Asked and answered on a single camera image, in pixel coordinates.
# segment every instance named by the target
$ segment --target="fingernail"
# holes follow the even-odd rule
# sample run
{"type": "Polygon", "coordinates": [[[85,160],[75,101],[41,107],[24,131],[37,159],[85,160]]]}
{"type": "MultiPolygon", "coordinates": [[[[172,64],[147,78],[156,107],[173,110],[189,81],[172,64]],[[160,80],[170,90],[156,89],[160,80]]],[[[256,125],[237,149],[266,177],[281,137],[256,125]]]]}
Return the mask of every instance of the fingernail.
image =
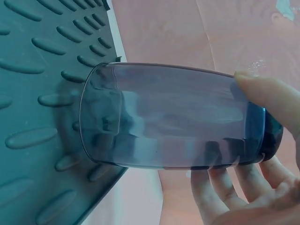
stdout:
{"type": "Polygon", "coordinates": [[[258,77],[257,74],[248,71],[235,71],[234,78],[252,79],[258,77]]]}

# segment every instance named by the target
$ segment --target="finger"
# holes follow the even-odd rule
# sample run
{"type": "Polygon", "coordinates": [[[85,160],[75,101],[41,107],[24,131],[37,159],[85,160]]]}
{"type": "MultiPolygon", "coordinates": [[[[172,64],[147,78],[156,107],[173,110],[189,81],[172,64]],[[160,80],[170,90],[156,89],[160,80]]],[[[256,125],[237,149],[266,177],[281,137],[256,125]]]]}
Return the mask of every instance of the finger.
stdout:
{"type": "Polygon", "coordinates": [[[209,176],[214,190],[230,210],[247,204],[244,200],[238,197],[225,168],[209,170],[209,176]]]}
{"type": "Polygon", "coordinates": [[[191,186],[195,202],[205,225],[211,224],[219,216],[229,211],[214,191],[207,171],[192,171],[191,186]]]}
{"type": "Polygon", "coordinates": [[[251,203],[259,196],[272,190],[270,184],[253,164],[238,165],[234,170],[248,202],[251,203]]]}
{"type": "Polygon", "coordinates": [[[264,178],[272,188],[277,188],[283,181],[295,177],[291,171],[280,163],[276,156],[268,161],[261,162],[259,166],[264,178]]]}
{"type": "Polygon", "coordinates": [[[300,92],[280,80],[248,72],[236,72],[234,77],[251,102],[265,107],[297,138],[300,132],[300,92]]]}

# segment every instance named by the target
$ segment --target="transparent cup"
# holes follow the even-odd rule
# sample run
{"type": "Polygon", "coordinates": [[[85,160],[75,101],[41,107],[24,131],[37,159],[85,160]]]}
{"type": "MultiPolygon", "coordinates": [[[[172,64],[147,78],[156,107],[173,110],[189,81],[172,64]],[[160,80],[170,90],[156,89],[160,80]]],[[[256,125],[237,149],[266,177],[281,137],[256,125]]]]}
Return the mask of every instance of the transparent cup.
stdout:
{"type": "Polygon", "coordinates": [[[90,159],[125,167],[256,163],[274,156],[283,134],[232,76],[160,64],[99,64],[84,86],[79,117],[90,159]]]}

